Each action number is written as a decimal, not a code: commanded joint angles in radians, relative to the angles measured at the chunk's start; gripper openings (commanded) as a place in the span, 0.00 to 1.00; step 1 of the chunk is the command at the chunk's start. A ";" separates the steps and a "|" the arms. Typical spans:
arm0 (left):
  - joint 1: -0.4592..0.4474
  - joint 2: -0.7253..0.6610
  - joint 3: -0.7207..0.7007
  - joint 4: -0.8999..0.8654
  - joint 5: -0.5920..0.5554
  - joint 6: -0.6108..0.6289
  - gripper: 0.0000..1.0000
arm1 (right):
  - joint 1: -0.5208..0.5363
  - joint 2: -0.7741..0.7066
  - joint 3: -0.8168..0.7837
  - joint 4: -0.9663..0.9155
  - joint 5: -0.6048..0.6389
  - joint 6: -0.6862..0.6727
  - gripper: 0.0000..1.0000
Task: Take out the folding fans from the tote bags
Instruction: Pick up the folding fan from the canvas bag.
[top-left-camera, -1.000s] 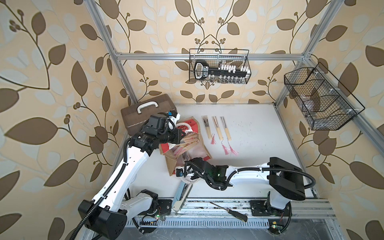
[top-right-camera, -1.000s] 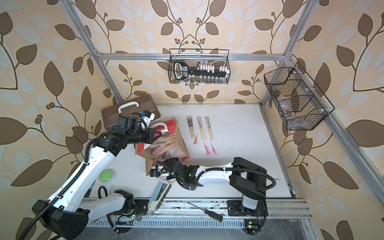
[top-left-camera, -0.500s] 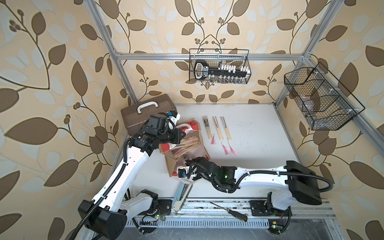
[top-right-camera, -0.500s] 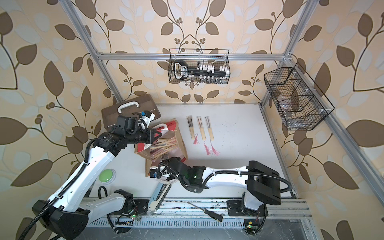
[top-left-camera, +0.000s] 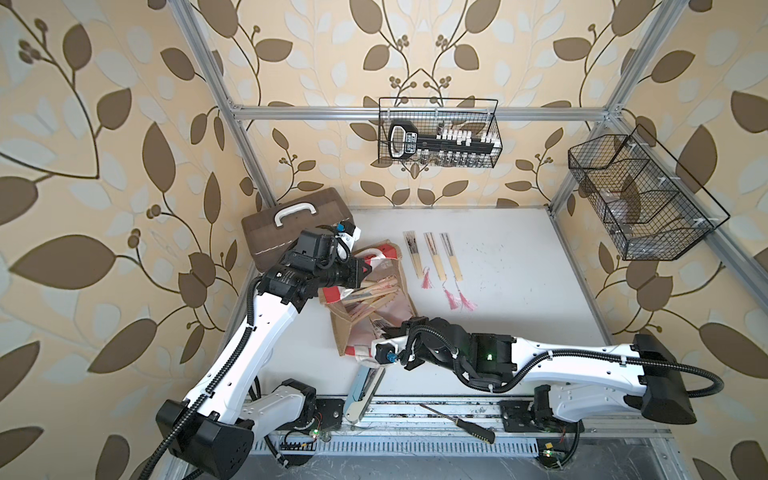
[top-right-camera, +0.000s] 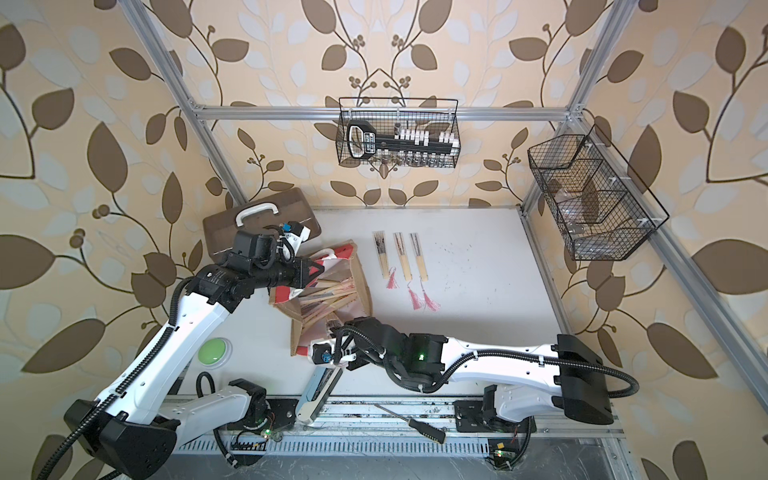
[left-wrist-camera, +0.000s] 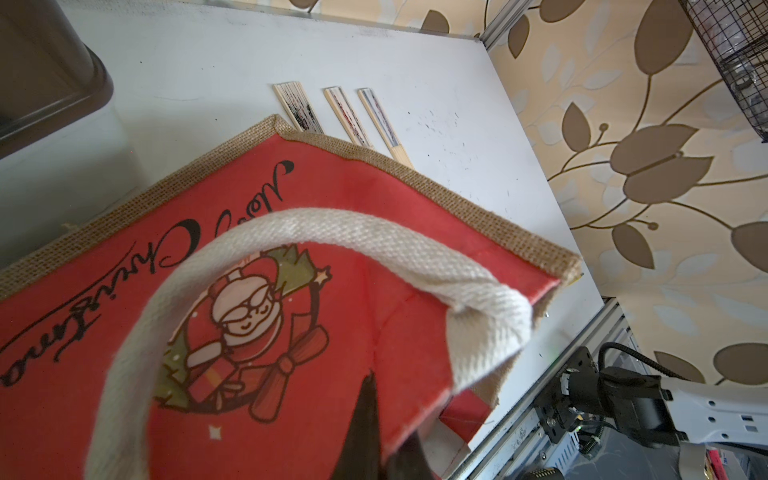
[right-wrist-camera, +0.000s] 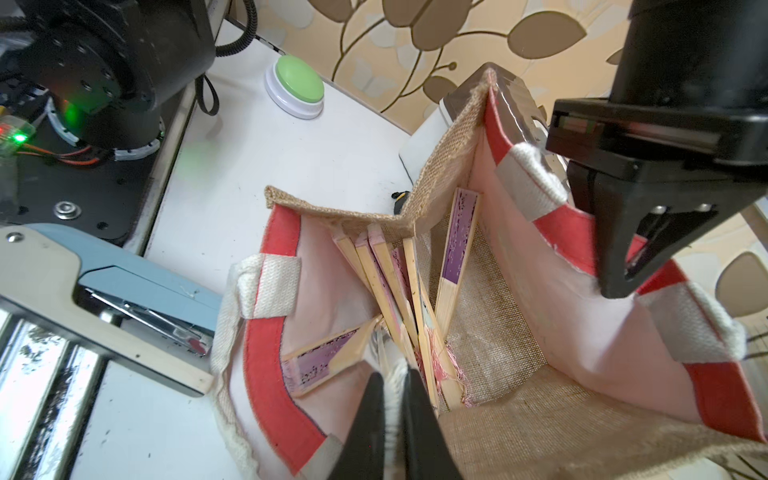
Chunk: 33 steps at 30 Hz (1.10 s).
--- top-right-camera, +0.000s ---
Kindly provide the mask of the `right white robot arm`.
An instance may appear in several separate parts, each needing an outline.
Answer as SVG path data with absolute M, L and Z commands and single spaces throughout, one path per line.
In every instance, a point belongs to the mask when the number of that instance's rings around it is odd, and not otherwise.
M 525 426 L 531 435 L 536 416 L 560 411 L 590 425 L 614 421 L 611 402 L 635 395 L 639 382 L 608 367 L 573 335 L 553 344 L 529 347 L 471 343 L 445 335 L 405 334 L 374 317 L 337 323 L 324 338 L 297 349 L 314 365 L 345 368 L 367 365 L 385 371 L 398 387 L 434 394 L 452 381 L 486 383 L 485 427 Z

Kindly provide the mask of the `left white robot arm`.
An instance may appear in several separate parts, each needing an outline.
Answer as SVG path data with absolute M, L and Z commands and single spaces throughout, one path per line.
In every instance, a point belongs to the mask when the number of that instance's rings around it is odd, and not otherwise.
M 268 421 L 263 387 L 236 379 L 171 410 L 166 395 L 211 333 L 242 300 L 258 289 L 303 289 L 324 268 L 298 254 L 308 227 L 291 221 L 265 234 L 239 231 L 223 259 L 182 280 L 174 290 L 168 322 L 131 365 L 93 401 L 77 400 L 67 410 L 71 432 L 38 472 L 47 479 L 56 465 L 81 444 L 113 467 L 112 476 L 147 479 L 180 445 L 229 423 L 255 427 Z

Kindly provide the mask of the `folding fan plain wood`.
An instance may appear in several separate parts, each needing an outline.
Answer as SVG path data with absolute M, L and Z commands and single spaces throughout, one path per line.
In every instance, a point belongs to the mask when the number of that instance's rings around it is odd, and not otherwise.
M 406 289 L 411 298 L 412 307 L 414 310 L 420 310 L 423 307 L 423 303 L 419 295 L 411 287 L 413 275 L 410 268 L 410 262 L 407 255 L 403 234 L 401 232 L 395 232 L 393 237 L 398 258 L 402 267 L 403 277 L 406 282 Z

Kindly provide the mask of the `folding fan black print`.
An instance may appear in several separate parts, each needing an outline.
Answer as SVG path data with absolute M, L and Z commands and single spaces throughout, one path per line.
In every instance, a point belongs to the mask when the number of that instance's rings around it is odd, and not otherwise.
M 377 258 L 381 268 L 382 276 L 386 280 L 386 288 L 388 290 L 395 290 L 398 288 L 396 282 L 396 268 L 389 264 L 388 252 L 386 248 L 385 232 L 376 231 L 373 233 L 375 247 L 377 251 Z

